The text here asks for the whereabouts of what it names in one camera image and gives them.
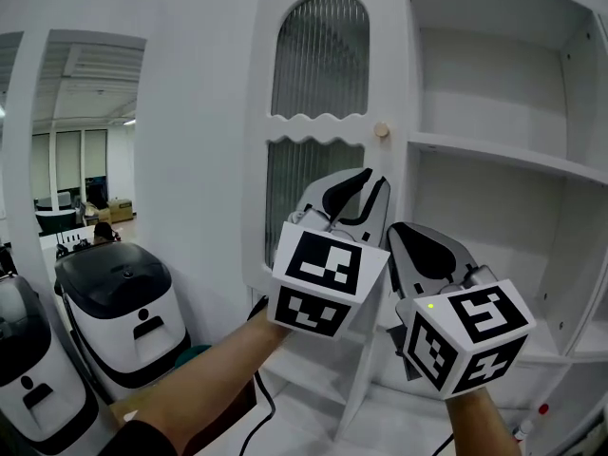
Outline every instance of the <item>forearm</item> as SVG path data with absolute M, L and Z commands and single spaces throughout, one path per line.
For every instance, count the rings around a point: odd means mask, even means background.
M 459 456 L 520 456 L 513 436 L 504 425 L 486 389 L 446 401 Z
M 262 311 L 164 378 L 136 418 L 160 430 L 181 454 L 195 434 L 226 410 L 287 334 Z

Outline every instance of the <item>white cabinet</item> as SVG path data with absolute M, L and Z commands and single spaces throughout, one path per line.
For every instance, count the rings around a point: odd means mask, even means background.
M 308 183 L 371 167 L 393 187 L 394 219 L 407 131 L 420 112 L 414 29 L 409 0 L 258 0 L 242 202 L 243 279 L 254 299 L 270 289 L 280 226 Z M 374 133 L 378 123 L 387 137 Z M 338 432 L 367 392 L 379 301 L 364 304 L 345 339 L 295 333 L 264 367 L 340 405 Z
M 388 224 L 414 221 L 458 239 L 529 303 L 539 327 L 520 365 L 491 390 L 504 408 L 531 413 L 561 394 L 559 411 L 551 408 L 531 436 L 533 455 L 550 453 L 586 420 L 561 415 L 577 403 L 571 388 L 589 384 L 595 395 L 579 408 L 589 413 L 608 391 L 599 376 L 608 361 L 608 0 L 346 0 L 355 24 L 365 11 L 363 30 L 336 24 L 343 0 L 328 1 L 258 3 L 245 283 L 268 289 L 270 212 L 289 211 L 295 186 L 320 174 L 318 161 L 372 167 L 391 185 Z M 331 53 L 317 46 L 324 32 L 346 59 L 334 74 L 323 67 Z M 369 58 L 367 82 L 361 56 Z M 373 134 L 377 123 L 389 125 L 386 139 Z M 335 141 L 344 146 L 319 159 Z M 395 302 L 385 282 L 377 319 L 375 299 L 341 344 L 295 338 L 267 370 L 344 405 L 338 435 L 370 377 L 432 397 L 424 381 L 405 380 L 400 360 L 386 358 L 383 330 L 399 323 Z M 552 441 L 540 443 L 546 434 Z

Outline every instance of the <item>floor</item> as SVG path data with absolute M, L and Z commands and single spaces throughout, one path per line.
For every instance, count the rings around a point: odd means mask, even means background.
M 137 243 L 137 218 L 114 223 L 112 229 L 121 236 L 122 241 Z
M 247 435 L 270 412 L 263 398 L 258 400 L 198 456 L 239 454 Z M 443 402 L 376 385 L 338 441 L 333 437 L 342 408 L 292 384 L 274 400 L 276 415 L 251 439 L 246 456 L 430 456 L 451 433 Z M 519 417 L 518 411 L 503 412 L 507 422 Z M 520 449 L 524 454 L 524 445 Z M 440 454 L 454 456 L 454 444 Z

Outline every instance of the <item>cabinet door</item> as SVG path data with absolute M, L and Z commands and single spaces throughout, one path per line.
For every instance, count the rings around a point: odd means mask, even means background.
M 373 168 L 389 180 L 393 218 L 406 134 L 420 116 L 417 33 L 409 0 L 258 0 L 245 116 L 247 285 L 268 292 L 282 216 L 318 176 Z M 379 123 L 386 138 L 374 134 Z

